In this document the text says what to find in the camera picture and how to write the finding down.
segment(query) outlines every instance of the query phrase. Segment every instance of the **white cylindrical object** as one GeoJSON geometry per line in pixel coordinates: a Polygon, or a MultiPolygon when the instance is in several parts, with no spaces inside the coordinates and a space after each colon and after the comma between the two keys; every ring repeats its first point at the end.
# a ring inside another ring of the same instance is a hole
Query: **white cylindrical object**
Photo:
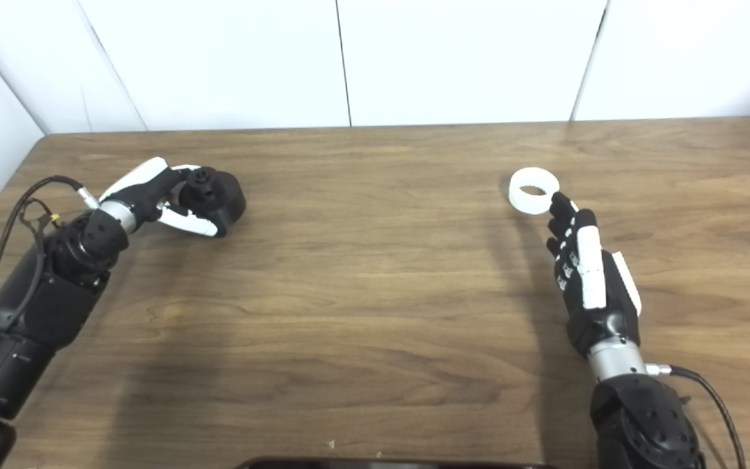
{"type": "Polygon", "coordinates": [[[523,168],[511,176],[508,185],[508,201],[524,214],[543,214],[551,207],[551,196],[560,190],[560,182],[553,173],[542,168],[523,168]],[[523,190],[534,187],[542,190],[542,195],[533,195],[523,190]]]}

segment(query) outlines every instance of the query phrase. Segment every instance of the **robotic hand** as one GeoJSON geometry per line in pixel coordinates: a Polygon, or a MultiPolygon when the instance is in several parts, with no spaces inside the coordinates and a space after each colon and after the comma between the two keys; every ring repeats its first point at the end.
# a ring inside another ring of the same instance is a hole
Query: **robotic hand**
{"type": "Polygon", "coordinates": [[[16,441],[16,431],[6,421],[17,416],[54,354],[77,338],[119,253],[128,248],[129,235],[145,222],[160,221],[222,237],[245,206],[230,173],[189,164],[170,168],[163,158],[152,158],[123,176],[99,201],[63,176],[40,181],[19,199],[6,223],[0,255],[17,216],[32,229],[36,243],[0,288],[0,465],[16,441]],[[24,210],[36,201],[30,195],[48,182],[71,185],[89,210],[44,234],[56,216],[47,210],[34,229],[24,220],[24,210]],[[181,183],[178,204],[165,200],[181,183]]]}
{"type": "Polygon", "coordinates": [[[652,376],[639,345],[641,300],[620,252],[601,248],[595,214],[551,197],[547,247],[569,319],[566,334],[595,374],[590,415],[601,469],[701,469],[696,432],[675,390],[652,376]]]}

